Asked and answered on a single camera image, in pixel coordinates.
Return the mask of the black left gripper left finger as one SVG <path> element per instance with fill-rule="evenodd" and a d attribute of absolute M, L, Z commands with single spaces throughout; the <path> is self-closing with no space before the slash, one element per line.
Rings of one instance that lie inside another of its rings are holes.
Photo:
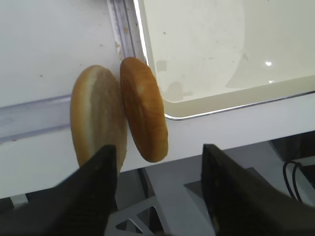
<path fill-rule="evenodd" d="M 116 148 L 104 145 L 62 183 L 0 220 L 2 236 L 102 236 L 117 187 Z"/>

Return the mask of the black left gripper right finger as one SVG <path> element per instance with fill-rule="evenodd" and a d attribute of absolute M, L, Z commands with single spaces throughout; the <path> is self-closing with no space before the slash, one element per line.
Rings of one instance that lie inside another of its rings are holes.
<path fill-rule="evenodd" d="M 213 144 L 202 152 L 202 193 L 217 236 L 313 236 L 315 209 L 252 175 Z"/>

